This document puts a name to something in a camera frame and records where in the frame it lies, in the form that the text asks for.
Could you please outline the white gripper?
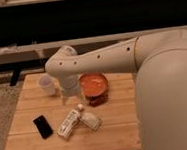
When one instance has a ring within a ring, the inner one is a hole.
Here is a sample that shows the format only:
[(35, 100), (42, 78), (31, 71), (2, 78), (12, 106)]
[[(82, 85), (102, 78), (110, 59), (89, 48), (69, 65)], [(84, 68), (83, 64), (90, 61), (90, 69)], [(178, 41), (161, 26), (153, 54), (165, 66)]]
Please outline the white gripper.
[(79, 80), (76, 74), (70, 76), (59, 76), (57, 81), (60, 84), (60, 91), (64, 97), (61, 97), (62, 105), (66, 106), (68, 97), (76, 96), (79, 104), (86, 106), (86, 99), (80, 92)]

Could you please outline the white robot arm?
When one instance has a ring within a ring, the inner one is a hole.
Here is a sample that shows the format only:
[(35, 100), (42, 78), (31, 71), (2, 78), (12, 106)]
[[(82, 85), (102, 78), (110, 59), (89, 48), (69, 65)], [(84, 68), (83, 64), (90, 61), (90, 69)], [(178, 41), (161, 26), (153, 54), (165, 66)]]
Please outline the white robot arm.
[(45, 65), (65, 93), (84, 73), (133, 73), (142, 150), (187, 150), (187, 30), (158, 32), (79, 55), (63, 46)]

